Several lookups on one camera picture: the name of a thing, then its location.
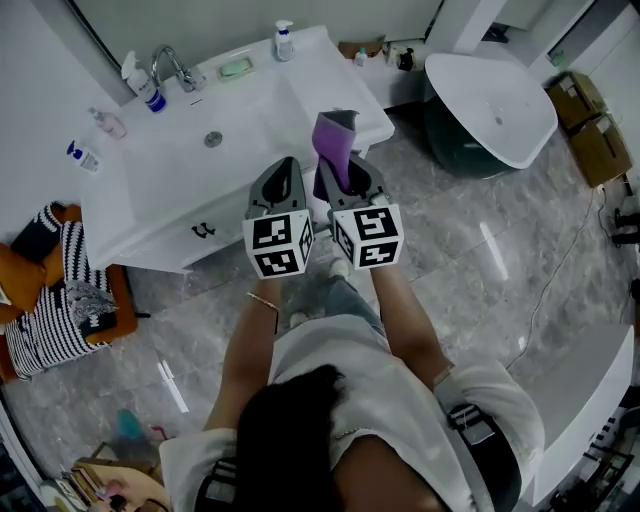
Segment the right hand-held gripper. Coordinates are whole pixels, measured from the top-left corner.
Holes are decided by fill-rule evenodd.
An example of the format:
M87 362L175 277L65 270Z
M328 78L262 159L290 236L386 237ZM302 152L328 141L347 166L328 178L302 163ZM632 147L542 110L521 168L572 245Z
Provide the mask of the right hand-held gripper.
M398 262L404 243L399 206L384 195L382 173L356 153L349 156L350 191L344 192L330 167L320 167L328 202L334 242L355 270ZM367 197L376 196L369 203Z

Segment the purple cloth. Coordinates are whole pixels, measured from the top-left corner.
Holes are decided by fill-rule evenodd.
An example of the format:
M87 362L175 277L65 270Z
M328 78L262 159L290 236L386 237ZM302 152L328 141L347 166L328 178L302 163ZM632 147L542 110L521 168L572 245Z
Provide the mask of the purple cloth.
M320 160L329 164L335 183L343 193L350 191L349 161L356 138L355 110L320 112L312 133L312 144Z

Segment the person's right forearm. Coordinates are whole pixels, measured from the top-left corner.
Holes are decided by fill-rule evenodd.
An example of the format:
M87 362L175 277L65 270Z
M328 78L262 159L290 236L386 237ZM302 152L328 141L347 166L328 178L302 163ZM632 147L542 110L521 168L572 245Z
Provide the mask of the person's right forearm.
M430 390L453 366L408 280L397 265L370 271L391 353Z

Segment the person's left forearm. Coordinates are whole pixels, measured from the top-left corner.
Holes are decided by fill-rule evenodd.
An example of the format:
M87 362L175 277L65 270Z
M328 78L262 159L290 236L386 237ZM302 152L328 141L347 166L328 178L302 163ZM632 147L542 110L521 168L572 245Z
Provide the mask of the person's left forearm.
M230 338L221 385L206 430L235 429L247 403L267 386L281 305L282 281L259 280Z

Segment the white vanity cabinet with sink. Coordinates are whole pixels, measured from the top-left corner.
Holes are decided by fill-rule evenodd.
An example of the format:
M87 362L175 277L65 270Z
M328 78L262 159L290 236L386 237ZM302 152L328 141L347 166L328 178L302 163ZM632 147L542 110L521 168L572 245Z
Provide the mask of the white vanity cabinet with sink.
M185 273L239 242L250 185L267 167L287 156L302 170L316 167L311 135L322 111L359 112L357 151L393 135L392 122L324 27L301 30L293 42L295 55L287 62L274 58L270 40L203 62L201 91L186 93L168 79L161 112L139 100L120 109L127 130L122 140L98 128L83 135L81 144L102 161L81 194L92 267ZM217 68L241 57L251 59L253 72L220 82Z

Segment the brown basket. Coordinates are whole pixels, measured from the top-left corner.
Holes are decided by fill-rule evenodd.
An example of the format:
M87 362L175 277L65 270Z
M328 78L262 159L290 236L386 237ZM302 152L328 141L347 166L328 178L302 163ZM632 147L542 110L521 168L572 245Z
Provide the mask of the brown basket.
M338 50L345 59L349 60L353 60L361 49L365 50L369 58L373 58L382 50L383 44L383 36L366 41L340 41L338 43Z

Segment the chrome faucet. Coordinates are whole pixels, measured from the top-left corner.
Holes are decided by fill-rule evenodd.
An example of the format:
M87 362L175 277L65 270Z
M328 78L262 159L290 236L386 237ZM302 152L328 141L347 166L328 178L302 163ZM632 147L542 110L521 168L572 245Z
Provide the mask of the chrome faucet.
M166 56L169 59L169 62L175 71L178 83L184 92L191 93L204 89L206 85L206 78L204 75L196 66L188 69L178 57L175 50L168 44L161 44L157 46L152 52L149 61L150 78L156 87L161 86L158 66L162 56Z

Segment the white spray bottle blue band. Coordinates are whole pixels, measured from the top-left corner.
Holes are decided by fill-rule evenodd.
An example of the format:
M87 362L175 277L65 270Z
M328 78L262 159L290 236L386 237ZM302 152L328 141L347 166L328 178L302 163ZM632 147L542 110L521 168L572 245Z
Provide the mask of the white spray bottle blue band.
M127 53L122 63L121 77L151 112L159 113L164 109L166 100L163 94L147 71L139 65L133 50Z

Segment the pink bottle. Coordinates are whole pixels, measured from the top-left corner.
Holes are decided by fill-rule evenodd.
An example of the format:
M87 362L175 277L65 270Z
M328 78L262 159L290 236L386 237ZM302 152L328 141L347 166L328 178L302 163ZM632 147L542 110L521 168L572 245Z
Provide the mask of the pink bottle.
M127 130L120 119L110 112L105 112L94 107L88 109L88 113L94 119L96 125L115 140L122 140Z

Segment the person's white shirt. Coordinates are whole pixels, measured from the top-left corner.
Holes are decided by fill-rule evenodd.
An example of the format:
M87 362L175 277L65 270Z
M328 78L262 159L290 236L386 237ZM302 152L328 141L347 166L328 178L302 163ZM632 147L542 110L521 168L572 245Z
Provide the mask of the person's white shirt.
M322 333L294 330L275 344L270 377L283 383L334 363L344 376L345 395L333 415L330 463L336 465L353 441L384 440L444 500L453 512L476 512L463 463L436 396L397 358L375 331ZM530 396L504 366L480 357L461 360L443 383L495 420L517 461L524 486L540 464L545 433ZM219 428L164 442L160 448L165 487L174 512L195 512L202 497L215 512L235 492L236 432Z

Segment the brown cardboard box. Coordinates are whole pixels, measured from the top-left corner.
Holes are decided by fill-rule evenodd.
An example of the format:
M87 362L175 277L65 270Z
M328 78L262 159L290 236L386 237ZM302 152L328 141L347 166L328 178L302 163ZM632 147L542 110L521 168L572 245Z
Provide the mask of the brown cardboard box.
M587 121L569 142L591 188L619 178L632 168L626 144L609 113Z
M566 132L579 130L586 122L607 112L603 97L590 77L582 73L565 73L547 94Z

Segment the dark cushion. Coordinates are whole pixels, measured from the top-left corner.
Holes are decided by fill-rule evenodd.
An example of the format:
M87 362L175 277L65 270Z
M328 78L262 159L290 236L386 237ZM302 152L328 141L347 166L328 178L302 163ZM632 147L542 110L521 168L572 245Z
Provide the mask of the dark cushion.
M50 203L41 209L11 243L11 250L28 261L40 264L60 242L66 207Z

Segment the orange cushion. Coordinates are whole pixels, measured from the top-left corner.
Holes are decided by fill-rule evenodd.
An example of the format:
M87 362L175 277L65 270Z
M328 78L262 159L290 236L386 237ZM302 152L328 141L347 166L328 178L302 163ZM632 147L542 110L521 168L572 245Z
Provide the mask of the orange cushion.
M0 243L0 286L15 307L33 312L45 278L46 272L41 265Z

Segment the black tripod stand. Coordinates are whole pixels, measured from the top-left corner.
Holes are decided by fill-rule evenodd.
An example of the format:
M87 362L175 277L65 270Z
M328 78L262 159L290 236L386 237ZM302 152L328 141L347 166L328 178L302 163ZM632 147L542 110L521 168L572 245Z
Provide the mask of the black tripod stand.
M614 226L617 230L634 227L634 232L617 233L611 237L616 247L640 244L640 212L623 215L619 208L614 210Z

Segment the white bathtub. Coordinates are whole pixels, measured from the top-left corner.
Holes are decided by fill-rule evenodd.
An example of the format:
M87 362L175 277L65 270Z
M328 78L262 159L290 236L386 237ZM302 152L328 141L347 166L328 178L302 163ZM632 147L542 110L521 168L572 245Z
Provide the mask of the white bathtub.
M542 359L531 354L510 367L541 415L545 445L540 465L514 512L535 512L568 486L587 464L596 441L631 384L635 333L628 324L572 330L570 344Z

